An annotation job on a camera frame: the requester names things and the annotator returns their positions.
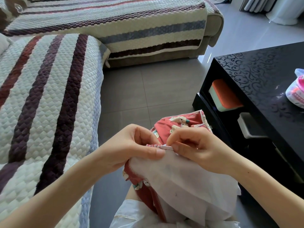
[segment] white fabric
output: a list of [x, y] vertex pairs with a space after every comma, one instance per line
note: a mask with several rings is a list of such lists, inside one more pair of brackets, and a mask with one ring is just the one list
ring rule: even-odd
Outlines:
[[[203, 228], [191, 220], [175, 224], [162, 223], [159, 217], [143, 202], [125, 200], [116, 212], [110, 228]], [[206, 221], [206, 228], [240, 228], [239, 222]]]
[[177, 210], [182, 218], [186, 216], [204, 226], [205, 220], [231, 217], [237, 195], [241, 194], [238, 182], [231, 176], [208, 172], [172, 150], [166, 150], [158, 161], [132, 158], [130, 167], [144, 176], [163, 199], [161, 205], [166, 208], [164, 214], [170, 222], [178, 222], [180, 217], [170, 216], [164, 203]]
[[11, 45], [13, 41], [8, 37], [0, 34], [0, 55]]

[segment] tile floor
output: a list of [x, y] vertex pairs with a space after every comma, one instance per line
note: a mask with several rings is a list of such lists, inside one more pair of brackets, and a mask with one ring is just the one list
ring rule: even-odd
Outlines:
[[[130, 123], [150, 129], [162, 117], [192, 112], [192, 101], [214, 56], [304, 41], [304, 22], [281, 26], [261, 14], [238, 12], [229, 4], [218, 8], [225, 18], [224, 28], [216, 46], [208, 47], [204, 56], [104, 71], [99, 144]], [[129, 187], [121, 170], [95, 184], [92, 228], [109, 227]], [[242, 228], [277, 227], [250, 197], [239, 198], [236, 216]]]

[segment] right hand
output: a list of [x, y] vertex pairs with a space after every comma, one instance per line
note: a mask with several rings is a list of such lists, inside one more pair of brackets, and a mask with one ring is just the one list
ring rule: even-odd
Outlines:
[[175, 153], [218, 174], [231, 175], [234, 166], [244, 158], [204, 127], [176, 129], [167, 139], [167, 145]]

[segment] finger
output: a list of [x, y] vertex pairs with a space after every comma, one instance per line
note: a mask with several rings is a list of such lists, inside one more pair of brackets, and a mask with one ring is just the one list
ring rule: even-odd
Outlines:
[[161, 159], [165, 155], [164, 149], [136, 144], [130, 152], [131, 157], [142, 157], [152, 160]]
[[160, 145], [157, 137], [147, 128], [142, 126], [137, 126], [135, 129], [134, 140], [137, 144], [140, 145]]
[[178, 153], [181, 156], [189, 158], [192, 161], [195, 162], [198, 161], [199, 157], [198, 157], [197, 149], [193, 149], [192, 147], [180, 142], [174, 142], [171, 146], [173, 147], [175, 153]]
[[177, 141], [189, 140], [193, 143], [199, 144], [210, 133], [205, 127], [184, 127], [176, 129], [170, 134], [167, 139], [167, 145], [171, 145]]

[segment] left hand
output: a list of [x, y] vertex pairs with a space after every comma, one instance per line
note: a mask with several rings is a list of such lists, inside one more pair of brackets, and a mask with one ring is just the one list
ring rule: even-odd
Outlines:
[[153, 160], [161, 159], [165, 150], [148, 147], [160, 145], [156, 136], [148, 129], [138, 125], [128, 125], [102, 144], [92, 154], [100, 158], [101, 165], [107, 173], [122, 167], [131, 157], [142, 157]]

